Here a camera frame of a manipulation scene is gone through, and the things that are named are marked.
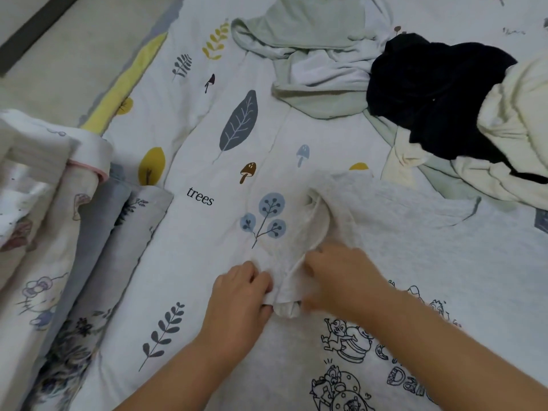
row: hand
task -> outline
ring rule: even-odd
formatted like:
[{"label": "hand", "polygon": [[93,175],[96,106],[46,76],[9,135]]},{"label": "hand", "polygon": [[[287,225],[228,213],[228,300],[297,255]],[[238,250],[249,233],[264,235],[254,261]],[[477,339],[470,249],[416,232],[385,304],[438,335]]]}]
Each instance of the hand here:
[{"label": "hand", "polygon": [[327,311],[368,331],[375,311],[397,292],[359,248],[322,244],[306,254],[305,268],[319,283],[319,291],[303,299],[303,309]]},{"label": "hand", "polygon": [[218,276],[196,342],[208,346],[228,372],[257,342],[272,314],[263,297],[272,291],[272,278],[258,274],[252,262],[232,267]]}]

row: pink trim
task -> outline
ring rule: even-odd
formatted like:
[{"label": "pink trim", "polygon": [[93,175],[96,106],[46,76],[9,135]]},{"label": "pink trim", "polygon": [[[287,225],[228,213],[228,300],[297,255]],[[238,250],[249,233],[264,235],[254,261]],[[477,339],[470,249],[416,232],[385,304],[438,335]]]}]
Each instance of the pink trim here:
[{"label": "pink trim", "polygon": [[97,175],[99,176],[99,183],[104,183],[108,180],[108,173],[105,173],[102,170],[99,170],[97,167],[93,167],[93,166],[90,166],[90,165],[87,165],[87,164],[84,164],[84,163],[80,163],[80,162],[77,162],[77,161],[74,161],[74,160],[71,160],[71,159],[69,159],[68,163],[72,164],[74,166],[84,167],[85,169],[88,169],[88,170],[91,170],[94,173],[97,173]]}]

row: gray floor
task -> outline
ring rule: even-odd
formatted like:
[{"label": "gray floor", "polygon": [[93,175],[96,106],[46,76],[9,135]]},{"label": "gray floor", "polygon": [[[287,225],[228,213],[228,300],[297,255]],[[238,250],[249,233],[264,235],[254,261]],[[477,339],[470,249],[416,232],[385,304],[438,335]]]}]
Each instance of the gray floor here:
[{"label": "gray floor", "polygon": [[0,78],[0,109],[76,126],[174,0],[78,0]]}]

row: left hand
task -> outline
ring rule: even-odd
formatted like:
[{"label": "left hand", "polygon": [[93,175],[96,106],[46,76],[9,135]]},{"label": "left hand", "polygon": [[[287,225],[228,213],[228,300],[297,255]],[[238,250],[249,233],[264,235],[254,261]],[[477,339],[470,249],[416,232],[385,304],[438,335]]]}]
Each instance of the left hand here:
[{"label": "left hand", "polygon": [[272,306],[263,297],[272,291],[272,278],[258,273],[252,262],[218,276],[196,342],[208,346],[229,372],[246,357],[263,332]]}]

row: yellow stripe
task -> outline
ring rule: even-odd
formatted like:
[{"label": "yellow stripe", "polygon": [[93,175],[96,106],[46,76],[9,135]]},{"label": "yellow stripe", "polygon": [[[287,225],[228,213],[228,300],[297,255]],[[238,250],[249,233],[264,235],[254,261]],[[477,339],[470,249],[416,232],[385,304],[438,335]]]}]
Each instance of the yellow stripe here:
[{"label": "yellow stripe", "polygon": [[99,135],[105,132],[112,117],[141,79],[148,65],[150,65],[166,40],[167,35],[167,33],[160,34],[142,47],[132,65],[118,77],[114,86],[105,94],[81,128]]}]

